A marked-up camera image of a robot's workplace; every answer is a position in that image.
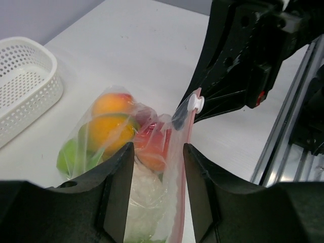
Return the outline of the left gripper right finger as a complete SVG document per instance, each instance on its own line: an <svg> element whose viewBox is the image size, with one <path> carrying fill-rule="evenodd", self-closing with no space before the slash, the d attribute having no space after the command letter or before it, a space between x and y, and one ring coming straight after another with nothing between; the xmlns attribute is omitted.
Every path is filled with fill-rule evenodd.
<svg viewBox="0 0 324 243"><path fill-rule="evenodd" d="M263 187L183 147L196 242L323 242L323 183Z"/></svg>

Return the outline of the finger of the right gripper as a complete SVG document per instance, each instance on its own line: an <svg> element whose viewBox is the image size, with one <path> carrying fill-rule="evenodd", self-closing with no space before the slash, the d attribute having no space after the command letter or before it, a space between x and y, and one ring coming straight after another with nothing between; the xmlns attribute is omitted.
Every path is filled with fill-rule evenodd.
<svg viewBox="0 0 324 243"><path fill-rule="evenodd" d="M235 73L250 65L246 54L262 23L263 1L212 1L205 41L194 74L184 94L201 86L240 86Z"/></svg>
<svg viewBox="0 0 324 243"><path fill-rule="evenodd" d="M240 86L201 86L200 95L205 98L203 108L195 116L194 123L236 110L246 104L248 88Z"/></svg>

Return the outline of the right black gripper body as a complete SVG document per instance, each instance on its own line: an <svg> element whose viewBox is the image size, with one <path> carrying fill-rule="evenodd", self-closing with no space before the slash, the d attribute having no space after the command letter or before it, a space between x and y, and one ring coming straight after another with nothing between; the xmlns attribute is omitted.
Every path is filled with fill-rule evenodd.
<svg viewBox="0 0 324 243"><path fill-rule="evenodd" d="M252 63L235 73L246 89L231 101L241 109L257 107L273 88L282 62L323 34L323 1L290 1L284 11L272 12L253 34L247 57Z"/></svg>

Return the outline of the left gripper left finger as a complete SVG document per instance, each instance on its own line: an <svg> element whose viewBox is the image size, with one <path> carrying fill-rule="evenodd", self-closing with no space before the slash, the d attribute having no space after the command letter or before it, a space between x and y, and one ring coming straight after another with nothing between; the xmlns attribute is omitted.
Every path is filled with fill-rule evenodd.
<svg viewBox="0 0 324 243"><path fill-rule="evenodd" d="M1 182L1 242L123 242L134 166L127 143L59 187Z"/></svg>

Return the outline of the white fake cauliflower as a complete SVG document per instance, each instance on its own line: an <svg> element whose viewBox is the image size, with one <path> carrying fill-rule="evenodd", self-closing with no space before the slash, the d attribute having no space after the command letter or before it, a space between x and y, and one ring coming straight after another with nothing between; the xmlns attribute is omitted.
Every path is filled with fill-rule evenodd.
<svg viewBox="0 0 324 243"><path fill-rule="evenodd" d="M124 242L168 242L174 224L177 174L162 173L135 157Z"/></svg>

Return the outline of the clear zip top bag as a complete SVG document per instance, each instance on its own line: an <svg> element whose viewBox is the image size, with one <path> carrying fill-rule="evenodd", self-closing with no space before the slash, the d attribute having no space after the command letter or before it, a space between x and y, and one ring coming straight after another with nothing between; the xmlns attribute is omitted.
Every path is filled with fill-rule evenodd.
<svg viewBox="0 0 324 243"><path fill-rule="evenodd" d="M181 242L185 214L183 146L190 140L201 90L189 92L173 115L157 114L123 87L93 102L62 145L58 171L75 178L134 144L134 169L124 242Z"/></svg>

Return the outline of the green fake apple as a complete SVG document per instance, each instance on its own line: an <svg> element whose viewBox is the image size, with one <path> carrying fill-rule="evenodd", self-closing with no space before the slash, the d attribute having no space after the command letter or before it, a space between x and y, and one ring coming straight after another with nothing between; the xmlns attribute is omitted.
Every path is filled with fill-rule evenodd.
<svg viewBox="0 0 324 243"><path fill-rule="evenodd" d="M67 179L72 179L103 162L104 150L88 151L76 139L69 139L60 149L56 167Z"/></svg>

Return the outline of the yellow green fake mango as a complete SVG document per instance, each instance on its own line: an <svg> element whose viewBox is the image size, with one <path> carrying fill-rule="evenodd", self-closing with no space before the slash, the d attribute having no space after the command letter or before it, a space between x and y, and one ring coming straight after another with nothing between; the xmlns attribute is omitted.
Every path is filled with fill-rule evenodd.
<svg viewBox="0 0 324 243"><path fill-rule="evenodd" d="M103 155L109 156L132 141L139 129L139 123L130 115L109 113L96 116L82 125L78 139L85 143L87 152L103 150Z"/></svg>

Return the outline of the dark purple fake fruit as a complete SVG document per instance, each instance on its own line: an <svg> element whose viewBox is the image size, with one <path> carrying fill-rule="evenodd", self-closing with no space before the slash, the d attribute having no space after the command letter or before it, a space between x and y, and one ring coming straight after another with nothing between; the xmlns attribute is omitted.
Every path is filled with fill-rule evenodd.
<svg viewBox="0 0 324 243"><path fill-rule="evenodd" d="M138 110L135 114L135 120L139 124L139 127L143 127L147 124L150 124L152 120L154 120L157 117L157 114L155 110L144 107L141 110Z"/></svg>

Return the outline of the orange red fake peach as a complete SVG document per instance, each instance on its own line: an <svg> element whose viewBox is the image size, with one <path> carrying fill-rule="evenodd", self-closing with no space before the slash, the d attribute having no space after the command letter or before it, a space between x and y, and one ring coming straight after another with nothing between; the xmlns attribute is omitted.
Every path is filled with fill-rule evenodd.
<svg viewBox="0 0 324 243"><path fill-rule="evenodd" d="M172 129L162 121L143 126L134 138L138 160L149 169L162 173L167 164L171 134Z"/></svg>

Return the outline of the yellow fake fruit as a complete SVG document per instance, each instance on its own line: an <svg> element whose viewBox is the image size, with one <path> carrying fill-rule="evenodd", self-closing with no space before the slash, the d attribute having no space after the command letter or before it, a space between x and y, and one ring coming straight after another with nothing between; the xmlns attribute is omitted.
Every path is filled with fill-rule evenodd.
<svg viewBox="0 0 324 243"><path fill-rule="evenodd" d="M107 93L97 98L92 107L92 116L108 113L129 113L135 100L127 93Z"/></svg>

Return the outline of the white perforated plastic basket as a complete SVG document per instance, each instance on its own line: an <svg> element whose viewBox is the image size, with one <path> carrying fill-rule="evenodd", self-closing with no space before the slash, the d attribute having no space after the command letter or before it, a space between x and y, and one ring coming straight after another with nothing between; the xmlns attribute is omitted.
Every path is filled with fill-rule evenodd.
<svg viewBox="0 0 324 243"><path fill-rule="evenodd" d="M26 37L1 40L1 146L49 110L63 94L56 57Z"/></svg>

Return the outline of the aluminium mounting rail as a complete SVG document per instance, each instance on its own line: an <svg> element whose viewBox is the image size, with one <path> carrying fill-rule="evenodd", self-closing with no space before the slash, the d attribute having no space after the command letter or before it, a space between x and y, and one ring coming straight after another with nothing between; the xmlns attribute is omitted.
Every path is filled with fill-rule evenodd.
<svg viewBox="0 0 324 243"><path fill-rule="evenodd" d="M322 64L320 36L306 48L250 182L269 187L278 182L323 181L323 155L290 142L307 89Z"/></svg>

